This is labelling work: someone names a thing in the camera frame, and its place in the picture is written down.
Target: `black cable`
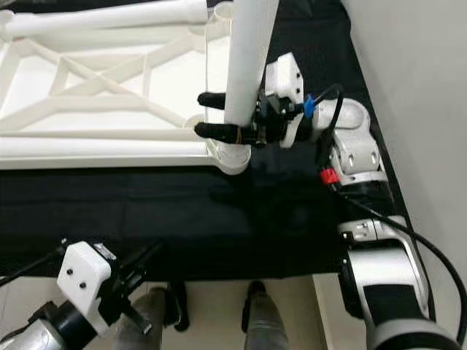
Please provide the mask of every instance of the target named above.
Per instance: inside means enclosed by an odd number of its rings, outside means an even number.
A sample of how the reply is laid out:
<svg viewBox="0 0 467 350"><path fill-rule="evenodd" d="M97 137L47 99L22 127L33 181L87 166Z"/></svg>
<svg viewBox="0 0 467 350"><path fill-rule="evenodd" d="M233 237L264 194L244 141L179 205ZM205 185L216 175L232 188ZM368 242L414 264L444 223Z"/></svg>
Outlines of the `black cable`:
<svg viewBox="0 0 467 350"><path fill-rule="evenodd" d="M317 158L317 165L320 168L328 162L328 158L331 153L331 146L333 143L333 132L336 128L337 120L339 119L342 103L344 102L344 87L341 84L332 84L314 100L314 105L317 106L320 102L324 100L326 96L329 96L331 93L337 94L337 102L336 108L334 109L333 118L331 119L329 126L323 131L320 137L321 150Z"/></svg>
<svg viewBox="0 0 467 350"><path fill-rule="evenodd" d="M417 242L414 244L415 254L417 254L418 260L420 261L420 265L422 266L423 273L426 276L426 284L428 285L428 315L430 320L436 322L436 308L435 308L435 298L433 296L433 288L431 287L430 279L428 278L428 273L426 272L425 263L423 262L422 255L420 254L420 250L418 250Z"/></svg>
<svg viewBox="0 0 467 350"><path fill-rule="evenodd" d="M458 335L456 337L458 343L463 345L463 342L466 338L466 330L467 330L467 292L466 287L464 286L462 279L459 276L459 273L455 270L454 265L449 261L446 255L443 254L441 250L439 250L433 243L431 243L428 239L421 236L419 233L416 233L413 230L408 229L407 227L399 224L398 222L386 217L383 214L373 210L372 208L367 207L366 205L346 196L342 195L341 193L337 194L345 199L347 202L351 203L353 206L366 211L373 217L376 217L379 221L385 222L386 224L405 232L407 235L413 237L416 241L420 242L423 246L428 248L433 254L436 255L438 259L441 260L444 267L447 269L449 274L452 277L452 280L455 283L455 286L458 288L459 298L460 298L460 319L459 319L459 328L458 328Z"/></svg>
<svg viewBox="0 0 467 350"><path fill-rule="evenodd" d="M62 244L58 247L55 248L53 251L45 255L44 257L41 257L40 259L32 262L31 264L20 268L19 270L15 271L9 276L5 276L4 278L0 279L0 287L3 287L5 284L10 283L11 281L16 280L18 277L21 277L22 275L28 273L29 271L39 267L40 265L46 263L47 261L59 256L59 255L64 255L66 250L66 240L63 240Z"/></svg>

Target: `red clip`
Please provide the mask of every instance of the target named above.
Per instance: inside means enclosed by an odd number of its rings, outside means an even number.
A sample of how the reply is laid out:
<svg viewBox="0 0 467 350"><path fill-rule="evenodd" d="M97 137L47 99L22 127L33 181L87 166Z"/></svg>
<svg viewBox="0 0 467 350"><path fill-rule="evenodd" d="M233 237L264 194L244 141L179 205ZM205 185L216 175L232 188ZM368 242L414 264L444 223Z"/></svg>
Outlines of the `red clip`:
<svg viewBox="0 0 467 350"><path fill-rule="evenodd" d="M321 177L321 181L323 182L325 186L339 182L339 177L337 176L337 173L332 168L324 169L323 171L321 171L320 177Z"/></svg>

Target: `cable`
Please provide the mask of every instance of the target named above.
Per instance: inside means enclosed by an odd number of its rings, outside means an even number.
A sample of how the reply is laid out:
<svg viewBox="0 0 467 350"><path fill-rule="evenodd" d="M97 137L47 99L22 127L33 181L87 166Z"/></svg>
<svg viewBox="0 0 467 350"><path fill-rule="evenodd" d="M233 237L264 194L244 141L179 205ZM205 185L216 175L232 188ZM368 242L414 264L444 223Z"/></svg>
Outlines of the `cable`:
<svg viewBox="0 0 467 350"><path fill-rule="evenodd" d="M333 118L331 119L329 126L321 134L321 152L317 158L317 165L320 168L322 168L326 164L326 162L328 161L328 157L331 153L333 132L336 128L337 120L339 119L339 114L341 113L342 103L344 102L344 87L341 84L332 84L314 100L314 105L317 106L320 102L324 100L326 96L329 96L332 92L335 92L337 94L337 102L336 108L334 109Z"/></svg>
<svg viewBox="0 0 467 350"><path fill-rule="evenodd" d="M46 263L47 261L60 256L64 255L66 250L66 239L63 239L61 242L61 245L52 250L50 253L45 255L44 257L41 257L40 259L32 262L31 264L20 268L19 270L15 271L9 276L5 276L4 278L0 279L0 287L3 287L5 284L10 283L11 281L16 280L18 277L21 277L22 275L28 273L30 270L33 270L37 268L38 266Z"/></svg>
<svg viewBox="0 0 467 350"><path fill-rule="evenodd" d="M460 298L460 319L459 319L458 335L456 339L460 345L463 345L463 342L466 338L466 330L467 330L467 292L466 292L466 287L464 286L462 279L459 276L459 273L455 270L454 265L449 261L447 256L444 255L443 252L439 250L433 243L431 243L425 237L421 236L419 233L416 233L415 231L408 229L407 227L399 224L398 222L390 219L389 217L386 217L385 215L380 214L378 211L375 211L372 208L369 208L366 205L346 195L342 195L339 192L336 192L336 193L341 198L351 203L353 206L363 211L366 211L368 214L370 214L373 217L376 217L379 221L385 222L386 224L402 232L405 232L407 235L413 237L416 241L420 242L423 246L425 246L433 254L435 254L438 259L441 260L444 267L447 269L447 271L451 275L452 280L455 283L455 286L458 288L459 298Z"/></svg>

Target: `table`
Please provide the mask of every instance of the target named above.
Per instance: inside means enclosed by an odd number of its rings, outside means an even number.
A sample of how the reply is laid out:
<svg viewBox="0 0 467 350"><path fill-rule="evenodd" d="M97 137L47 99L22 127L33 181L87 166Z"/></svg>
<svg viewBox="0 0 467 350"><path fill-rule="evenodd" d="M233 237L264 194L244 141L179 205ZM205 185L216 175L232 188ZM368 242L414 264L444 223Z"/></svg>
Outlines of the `table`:
<svg viewBox="0 0 467 350"><path fill-rule="evenodd" d="M283 1L268 62L287 52L296 58L305 91L340 82L346 97L370 111L371 131L406 215L340 2ZM163 239L164 253L149 270L153 280L336 271L344 246L314 154L309 142L254 149L250 167L238 176L209 167L2 171L0 274L40 257L63 237L103 241L118 256ZM33 274L55 276L59 265Z"/></svg>

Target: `white pipe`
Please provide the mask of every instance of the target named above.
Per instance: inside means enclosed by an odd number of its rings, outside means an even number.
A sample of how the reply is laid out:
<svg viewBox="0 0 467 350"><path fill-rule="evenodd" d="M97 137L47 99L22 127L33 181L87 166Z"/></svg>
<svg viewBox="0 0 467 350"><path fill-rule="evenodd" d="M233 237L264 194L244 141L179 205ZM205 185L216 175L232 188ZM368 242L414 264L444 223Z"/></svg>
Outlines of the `white pipe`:
<svg viewBox="0 0 467 350"><path fill-rule="evenodd" d="M131 141L100 139L47 139L0 137L0 160L12 158L113 158L143 156L206 156L205 142L196 141Z"/></svg>
<svg viewBox="0 0 467 350"><path fill-rule="evenodd" d="M56 15L13 15L4 24L8 37L49 31L111 28L167 23L207 22L207 0L153 1Z"/></svg>
<svg viewBox="0 0 467 350"><path fill-rule="evenodd" d="M233 3L225 122L248 126L255 110L279 0Z"/></svg>
<svg viewBox="0 0 467 350"><path fill-rule="evenodd" d="M200 141L191 128L139 130L0 131L0 138L98 139L123 141Z"/></svg>

